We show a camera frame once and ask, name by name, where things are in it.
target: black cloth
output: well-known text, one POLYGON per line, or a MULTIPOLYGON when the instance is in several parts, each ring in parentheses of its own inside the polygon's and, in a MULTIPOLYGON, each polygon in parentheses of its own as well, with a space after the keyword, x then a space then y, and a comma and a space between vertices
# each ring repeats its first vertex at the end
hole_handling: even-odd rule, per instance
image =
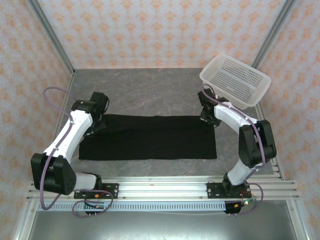
POLYGON ((216 159, 213 125, 199 116, 105 114, 105 128, 86 136, 81 160, 216 159))

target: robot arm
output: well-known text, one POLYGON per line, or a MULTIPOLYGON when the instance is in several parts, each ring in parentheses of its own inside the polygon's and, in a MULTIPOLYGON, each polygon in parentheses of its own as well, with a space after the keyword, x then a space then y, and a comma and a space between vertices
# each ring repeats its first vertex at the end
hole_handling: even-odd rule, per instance
MULTIPOLYGON (((204 91, 207 95, 216 99, 210 89, 204 91)), ((257 167, 263 165, 257 136, 247 119, 250 119, 258 129, 266 162, 277 155, 271 125, 267 120, 259 121, 247 115, 244 118, 244 116, 231 110, 232 104, 223 97, 216 100, 223 102, 228 107, 209 100, 202 91, 198 93, 198 97, 203 106, 200 117, 203 121, 216 126, 223 121, 239 135, 238 154, 240 159, 233 169, 224 175, 222 181, 226 194, 229 197, 234 196, 236 198, 239 196, 239 189, 243 187, 246 180, 258 170, 257 167)))
MULTIPOLYGON (((102 181, 99 175, 75 173, 70 166, 70 161, 82 136, 89 135, 99 128, 108 101, 108 97, 103 93, 94 92, 89 101, 77 100, 73 104, 70 113, 73 126, 52 155, 49 168, 45 174, 43 187, 45 191, 69 195, 72 191, 82 189, 100 189, 102 181)), ((35 153, 31 158, 32 175, 36 189, 40 189, 41 175, 49 154, 56 148, 57 143, 67 132, 69 125, 70 119, 53 143, 42 154, 35 153)))

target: wallpaper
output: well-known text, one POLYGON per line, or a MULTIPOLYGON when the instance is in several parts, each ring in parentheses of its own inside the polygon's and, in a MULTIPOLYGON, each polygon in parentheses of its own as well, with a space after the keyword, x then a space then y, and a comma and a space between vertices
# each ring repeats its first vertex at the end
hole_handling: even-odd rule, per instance
POLYGON ((75 69, 252 64, 285 0, 39 0, 75 69))
MULTIPOLYGON (((0 1, 0 239, 11 240, 30 183, 30 159, 53 138, 58 113, 42 90, 70 74, 26 0, 0 1)), ((63 95, 48 94, 61 105, 63 95)))
POLYGON ((264 59, 272 79, 262 99, 288 179, 298 181, 320 239, 320 2, 299 0, 264 59))

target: perforated basket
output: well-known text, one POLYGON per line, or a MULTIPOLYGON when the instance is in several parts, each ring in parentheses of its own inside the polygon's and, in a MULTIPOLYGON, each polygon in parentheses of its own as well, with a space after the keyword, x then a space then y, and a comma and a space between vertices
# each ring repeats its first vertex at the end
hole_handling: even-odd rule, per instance
POLYGON ((268 90, 271 79, 264 73, 225 54, 212 59, 200 73, 203 83, 239 109, 254 107, 268 90))

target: gray table surface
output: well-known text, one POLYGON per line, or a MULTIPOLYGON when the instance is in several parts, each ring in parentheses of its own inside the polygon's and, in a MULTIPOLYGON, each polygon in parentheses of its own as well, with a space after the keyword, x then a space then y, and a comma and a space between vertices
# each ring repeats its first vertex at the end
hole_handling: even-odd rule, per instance
POLYGON ((70 211, 40 211, 29 240, 296 239, 286 201, 264 201, 256 211, 237 217, 222 212, 194 214, 199 212, 111 211, 97 218, 80 219, 70 211))
MULTIPOLYGON (((77 99, 90 99, 103 92, 110 99, 107 114, 132 116, 199 116, 201 68, 142 68, 77 70, 71 92, 77 99)), ((66 109, 70 110, 69 99, 66 109)), ((244 111, 256 118, 254 107, 244 111)), ((238 135, 225 123, 215 129, 217 159, 147 159, 121 161, 79 160, 78 148, 71 165, 78 172, 109 177, 224 175, 239 159, 238 135)), ((272 174, 268 163, 256 174, 272 174)))

